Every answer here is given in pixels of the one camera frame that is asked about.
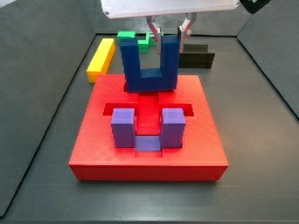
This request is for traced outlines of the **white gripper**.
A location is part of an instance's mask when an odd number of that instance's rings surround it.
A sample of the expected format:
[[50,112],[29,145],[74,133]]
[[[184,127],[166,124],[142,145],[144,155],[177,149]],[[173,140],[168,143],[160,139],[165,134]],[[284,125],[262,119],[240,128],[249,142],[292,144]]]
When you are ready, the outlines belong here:
[[102,13],[109,19],[145,17],[157,54],[161,54],[161,29],[156,26],[154,16],[186,13],[177,27],[182,52],[182,42],[192,34],[192,24],[196,21],[194,12],[228,11],[238,6],[238,0],[100,0],[100,3]]

